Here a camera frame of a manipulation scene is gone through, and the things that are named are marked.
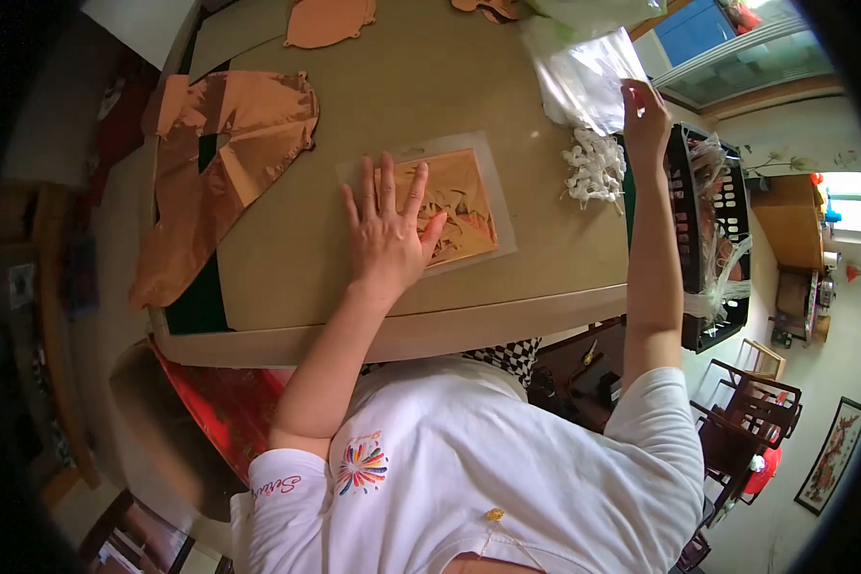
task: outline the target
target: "person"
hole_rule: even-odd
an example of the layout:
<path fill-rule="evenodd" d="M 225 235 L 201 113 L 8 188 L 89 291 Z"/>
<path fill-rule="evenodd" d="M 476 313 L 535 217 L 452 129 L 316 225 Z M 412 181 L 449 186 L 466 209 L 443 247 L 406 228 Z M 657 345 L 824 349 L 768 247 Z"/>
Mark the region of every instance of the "person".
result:
<path fill-rule="evenodd" d="M 287 384 L 272 450 L 250 466 L 248 571 L 673 566 L 700 522 L 703 465 L 680 369 L 682 278 L 663 170 L 671 122 L 651 86 L 626 80 L 622 95 L 638 201 L 623 394 L 605 433 L 529 405 L 516 375 L 462 356 L 390 363 L 359 377 L 446 217 L 419 235 L 426 165 L 398 212 L 391 157 L 380 161 L 379 189 L 364 158 L 359 210 L 343 188 L 353 279 Z"/>

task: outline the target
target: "picture frame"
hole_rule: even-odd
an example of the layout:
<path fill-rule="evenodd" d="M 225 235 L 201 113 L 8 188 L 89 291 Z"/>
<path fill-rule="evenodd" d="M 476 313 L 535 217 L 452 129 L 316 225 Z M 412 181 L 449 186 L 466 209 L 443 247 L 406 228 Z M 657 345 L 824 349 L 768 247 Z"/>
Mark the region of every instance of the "picture frame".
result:
<path fill-rule="evenodd" d="M 860 439 L 861 404 L 842 397 L 829 425 L 826 440 L 794 501 L 819 516 L 845 474 Z"/>

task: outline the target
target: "black and white checkered fabric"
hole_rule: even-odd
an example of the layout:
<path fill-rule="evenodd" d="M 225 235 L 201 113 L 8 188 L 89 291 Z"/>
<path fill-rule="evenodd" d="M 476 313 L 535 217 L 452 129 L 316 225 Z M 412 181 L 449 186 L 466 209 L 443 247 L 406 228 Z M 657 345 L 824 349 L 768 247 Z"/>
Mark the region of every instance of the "black and white checkered fabric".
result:
<path fill-rule="evenodd" d="M 530 385 L 532 365 L 536 362 L 536 352 L 539 350 L 541 337 L 524 341 L 509 342 L 504 346 L 485 347 L 460 353 L 459 356 L 474 361 L 492 364 L 497 368 L 516 376 L 523 388 Z M 364 363 L 361 376 L 378 370 L 386 363 Z"/>

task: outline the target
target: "colorful firework print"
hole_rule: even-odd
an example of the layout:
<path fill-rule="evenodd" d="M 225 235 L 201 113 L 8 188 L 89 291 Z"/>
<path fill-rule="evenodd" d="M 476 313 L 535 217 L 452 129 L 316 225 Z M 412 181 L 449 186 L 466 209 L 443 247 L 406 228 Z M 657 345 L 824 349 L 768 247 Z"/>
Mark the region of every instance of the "colorful firework print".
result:
<path fill-rule="evenodd" d="M 348 444 L 335 481 L 336 488 L 341 488 L 339 496 L 348 490 L 354 494 L 361 490 L 364 494 L 370 490 L 379 490 L 379 484 L 386 480 L 389 458 L 383 453 L 377 438 L 379 433 L 375 432 L 372 436 L 360 437 Z"/>

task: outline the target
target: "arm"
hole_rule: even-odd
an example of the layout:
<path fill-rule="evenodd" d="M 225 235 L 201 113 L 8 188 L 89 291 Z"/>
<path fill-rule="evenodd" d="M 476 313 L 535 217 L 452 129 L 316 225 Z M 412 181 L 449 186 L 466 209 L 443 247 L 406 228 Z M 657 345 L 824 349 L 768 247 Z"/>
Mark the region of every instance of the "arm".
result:
<path fill-rule="evenodd" d="M 622 95 L 625 149 L 638 190 L 628 263 L 624 392 L 651 369 L 681 366 L 682 273 L 663 169 L 669 113 L 644 82 L 626 80 Z M 643 109 L 640 117 L 638 109 Z"/>
<path fill-rule="evenodd" d="M 353 280 L 287 383 L 272 421 L 271 448 L 295 448 L 328 459 L 329 445 L 342 425 L 361 364 L 383 318 L 431 259 L 446 214 L 438 214 L 424 235 L 418 235 L 428 167 L 418 167 L 402 213 L 396 210 L 393 168 L 392 157 L 383 154 L 377 193 L 373 162 L 364 158 L 361 213 L 351 188 L 342 188 L 351 228 Z"/>

